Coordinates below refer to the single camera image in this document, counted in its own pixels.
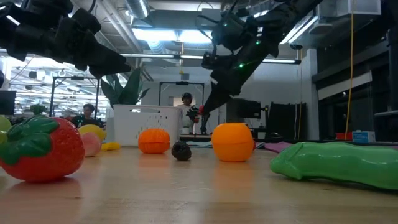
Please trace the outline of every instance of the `person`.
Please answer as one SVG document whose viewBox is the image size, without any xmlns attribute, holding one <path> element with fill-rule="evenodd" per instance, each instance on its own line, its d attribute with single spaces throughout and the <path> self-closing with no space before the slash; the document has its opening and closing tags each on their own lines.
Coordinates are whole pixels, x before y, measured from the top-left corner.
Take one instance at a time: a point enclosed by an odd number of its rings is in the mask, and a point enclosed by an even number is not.
<svg viewBox="0 0 398 224">
<path fill-rule="evenodd" d="M 87 103 L 83 106 L 83 114 L 80 116 L 76 116 L 72 119 L 72 123 L 76 126 L 76 128 L 80 128 L 87 124 L 94 124 L 101 127 L 101 123 L 98 120 L 95 120 L 91 117 L 93 114 L 95 107 Z"/>
<path fill-rule="evenodd" d="M 192 109 L 192 94 L 191 93 L 184 93 L 181 96 L 181 100 L 182 100 L 182 104 L 178 105 L 177 107 L 181 108 L 183 110 L 183 116 L 182 116 L 182 128 L 187 128 L 189 129 L 189 133 L 192 134 L 193 133 L 193 124 L 197 123 L 197 117 L 196 118 L 192 118 L 187 116 L 188 112 Z"/>
</svg>

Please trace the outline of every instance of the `toy cucumber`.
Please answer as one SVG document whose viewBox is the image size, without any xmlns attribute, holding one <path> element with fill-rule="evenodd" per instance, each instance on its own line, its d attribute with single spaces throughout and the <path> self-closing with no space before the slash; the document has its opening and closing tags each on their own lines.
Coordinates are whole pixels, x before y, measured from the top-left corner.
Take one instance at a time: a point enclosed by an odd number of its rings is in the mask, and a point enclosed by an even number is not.
<svg viewBox="0 0 398 224">
<path fill-rule="evenodd" d="M 329 179 L 398 190 L 398 150 L 343 142 L 300 142 L 271 161 L 271 170 L 293 179 Z"/>
</svg>

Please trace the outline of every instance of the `white plastic bin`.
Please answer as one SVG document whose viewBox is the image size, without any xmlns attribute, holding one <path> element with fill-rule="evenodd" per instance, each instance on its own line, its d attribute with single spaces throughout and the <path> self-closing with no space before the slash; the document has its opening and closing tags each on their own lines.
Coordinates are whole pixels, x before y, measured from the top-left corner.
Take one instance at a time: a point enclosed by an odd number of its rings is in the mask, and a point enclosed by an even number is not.
<svg viewBox="0 0 398 224">
<path fill-rule="evenodd" d="M 166 130 L 172 146 L 180 139 L 181 108 L 173 106 L 113 105 L 114 135 L 121 146 L 138 146 L 141 132 L 149 128 Z"/>
</svg>

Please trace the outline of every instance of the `wooden table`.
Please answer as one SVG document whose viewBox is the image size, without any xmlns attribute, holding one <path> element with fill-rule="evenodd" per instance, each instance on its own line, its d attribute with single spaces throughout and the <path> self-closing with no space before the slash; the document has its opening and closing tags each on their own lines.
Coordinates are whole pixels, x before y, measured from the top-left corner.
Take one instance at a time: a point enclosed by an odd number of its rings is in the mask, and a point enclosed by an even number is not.
<svg viewBox="0 0 398 224">
<path fill-rule="evenodd" d="M 219 162 L 211 149 L 175 161 L 170 151 L 104 152 L 69 178 L 27 184 L 0 169 L 1 224 L 398 223 L 398 197 L 357 185 L 273 174 L 275 154 Z"/>
</svg>

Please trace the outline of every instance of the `toy strawberry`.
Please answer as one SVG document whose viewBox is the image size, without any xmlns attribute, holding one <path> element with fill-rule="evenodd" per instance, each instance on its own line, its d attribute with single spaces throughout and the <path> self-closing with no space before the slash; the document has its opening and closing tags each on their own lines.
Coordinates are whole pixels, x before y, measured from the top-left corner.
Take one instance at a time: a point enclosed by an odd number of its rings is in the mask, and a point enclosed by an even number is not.
<svg viewBox="0 0 398 224">
<path fill-rule="evenodd" d="M 74 125 L 61 118 L 34 116 L 7 132 L 0 144 L 0 165 L 27 182 L 48 182 L 78 170 L 85 150 Z"/>
</svg>

